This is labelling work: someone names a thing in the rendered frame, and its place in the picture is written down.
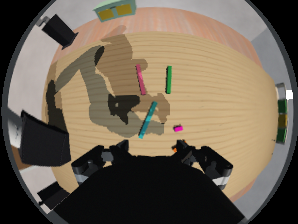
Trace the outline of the turquoise rod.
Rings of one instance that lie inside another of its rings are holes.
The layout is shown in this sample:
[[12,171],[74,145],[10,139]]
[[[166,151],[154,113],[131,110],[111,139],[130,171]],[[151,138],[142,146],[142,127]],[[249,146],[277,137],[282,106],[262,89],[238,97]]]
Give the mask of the turquoise rod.
[[142,130],[141,130],[141,133],[140,133],[140,135],[139,135],[138,138],[140,138],[140,139],[143,138],[143,136],[144,136],[144,134],[145,134],[145,131],[146,131],[147,127],[148,127],[148,124],[149,124],[149,122],[150,122],[150,120],[151,120],[151,117],[152,117],[152,115],[153,115],[153,113],[154,113],[154,110],[155,110],[155,108],[156,108],[156,106],[157,106],[157,103],[158,103],[158,102],[155,102],[155,101],[153,102],[152,107],[151,107],[151,109],[150,109],[150,111],[149,111],[149,114],[148,114],[148,116],[147,116],[147,119],[146,119],[146,121],[145,121],[145,123],[144,123],[144,126],[143,126],[143,128],[142,128]]

